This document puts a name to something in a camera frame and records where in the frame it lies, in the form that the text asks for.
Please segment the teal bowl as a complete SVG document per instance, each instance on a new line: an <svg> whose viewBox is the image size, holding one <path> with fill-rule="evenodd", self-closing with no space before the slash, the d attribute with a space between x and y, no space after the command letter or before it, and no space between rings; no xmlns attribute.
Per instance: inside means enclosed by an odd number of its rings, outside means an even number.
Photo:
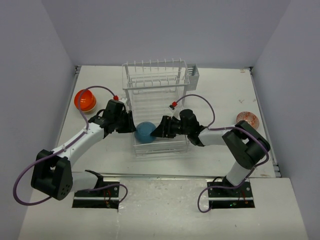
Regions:
<svg viewBox="0 0 320 240"><path fill-rule="evenodd" d="M151 133L155 129L156 126L152 122L141 122L136 126L134 137L141 144L150 144L156 139L154 136L151 136Z"/></svg>

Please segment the orange bowl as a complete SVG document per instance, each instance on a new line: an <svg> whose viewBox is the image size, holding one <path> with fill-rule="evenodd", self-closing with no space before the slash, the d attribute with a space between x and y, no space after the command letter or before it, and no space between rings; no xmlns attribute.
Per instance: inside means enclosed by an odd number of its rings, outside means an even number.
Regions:
<svg viewBox="0 0 320 240"><path fill-rule="evenodd" d="M92 110L97 103L96 97L90 90L80 90L73 99L75 107L83 112Z"/></svg>
<svg viewBox="0 0 320 240"><path fill-rule="evenodd" d="M97 104L96 98L81 98L80 101L78 99L74 99L73 102L76 109L79 110L80 108L84 113L93 111Z"/></svg>

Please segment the blue patterned bowl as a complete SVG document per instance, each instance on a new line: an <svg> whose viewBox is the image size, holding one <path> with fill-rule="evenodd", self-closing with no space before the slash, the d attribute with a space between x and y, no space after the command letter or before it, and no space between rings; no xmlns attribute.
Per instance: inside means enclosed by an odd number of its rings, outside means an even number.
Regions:
<svg viewBox="0 0 320 240"><path fill-rule="evenodd" d="M242 111L240 112L236 117L236 122L240 121L246 121L248 124L250 124L255 130L257 130L260 126L260 120L259 118L249 111Z"/></svg>

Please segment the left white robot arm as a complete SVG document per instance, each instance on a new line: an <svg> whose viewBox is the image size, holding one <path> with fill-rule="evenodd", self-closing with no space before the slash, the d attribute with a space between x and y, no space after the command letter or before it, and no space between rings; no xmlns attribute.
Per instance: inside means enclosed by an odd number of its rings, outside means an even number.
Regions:
<svg viewBox="0 0 320 240"><path fill-rule="evenodd" d="M136 127L132 111L124 100L108 101L85 127L66 143L48 151L42 150L36 157L31 187L56 199L63 200L70 192L86 191L97 197L103 193L101 174L92 170L73 172L77 160L92 146L113 132L133 133Z"/></svg>

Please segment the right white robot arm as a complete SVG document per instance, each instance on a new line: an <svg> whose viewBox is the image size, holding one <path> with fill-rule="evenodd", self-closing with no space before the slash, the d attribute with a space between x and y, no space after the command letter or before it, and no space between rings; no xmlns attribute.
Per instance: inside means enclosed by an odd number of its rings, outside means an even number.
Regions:
<svg viewBox="0 0 320 240"><path fill-rule="evenodd" d="M234 126L209 128L201 125L190 109L182 110L179 118L163 116L160 124L150 134L156 138L173 139L177 135L185 135L198 147L211 145L227 146L235 159L231 170L215 189L223 189L227 196L233 197L241 191L241 185L264 163L260 160L269 159L271 146L247 121L241 120Z"/></svg>

